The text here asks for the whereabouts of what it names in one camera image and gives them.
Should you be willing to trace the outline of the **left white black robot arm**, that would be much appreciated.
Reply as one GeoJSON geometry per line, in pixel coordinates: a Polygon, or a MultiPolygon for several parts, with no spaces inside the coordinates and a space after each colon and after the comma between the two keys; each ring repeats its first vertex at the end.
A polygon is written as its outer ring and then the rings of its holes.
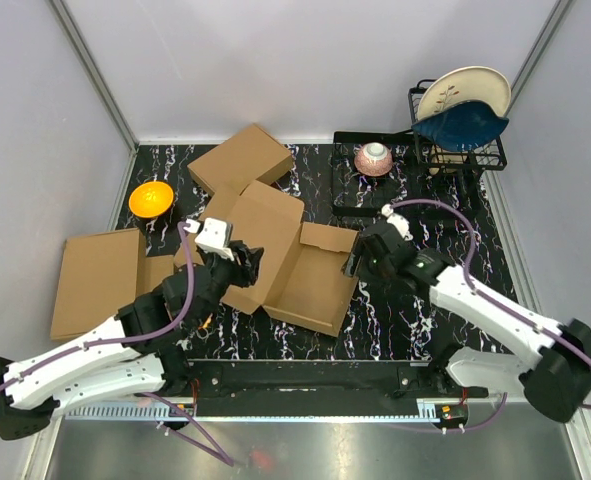
{"type": "Polygon", "coordinates": [[[200,246],[202,262],[90,332],[24,361],[0,357],[0,438],[17,440],[86,404],[122,396],[178,397],[190,386],[180,341],[213,320],[227,291],[259,277],[263,248],[200,246]]]}

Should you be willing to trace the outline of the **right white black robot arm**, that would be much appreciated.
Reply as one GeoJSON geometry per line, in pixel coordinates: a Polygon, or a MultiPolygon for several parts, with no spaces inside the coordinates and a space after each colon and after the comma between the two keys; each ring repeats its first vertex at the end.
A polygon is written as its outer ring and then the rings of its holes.
{"type": "Polygon", "coordinates": [[[591,392],[591,328],[527,310],[434,249],[417,249],[402,224],[379,221],[359,233],[343,268],[348,277],[397,287],[458,315],[507,348],[505,354],[452,347],[429,371],[441,396],[480,387],[524,396],[539,413],[569,422],[591,392]]]}

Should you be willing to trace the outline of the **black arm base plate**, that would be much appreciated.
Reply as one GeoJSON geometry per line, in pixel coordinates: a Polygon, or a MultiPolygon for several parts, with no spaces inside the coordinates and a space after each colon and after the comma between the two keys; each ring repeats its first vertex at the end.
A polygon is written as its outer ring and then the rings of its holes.
{"type": "Polygon", "coordinates": [[[365,390],[410,398],[483,399],[484,387],[461,387],[423,362],[311,360],[191,360],[164,375],[159,395],[217,398],[243,390],[365,390]]]}

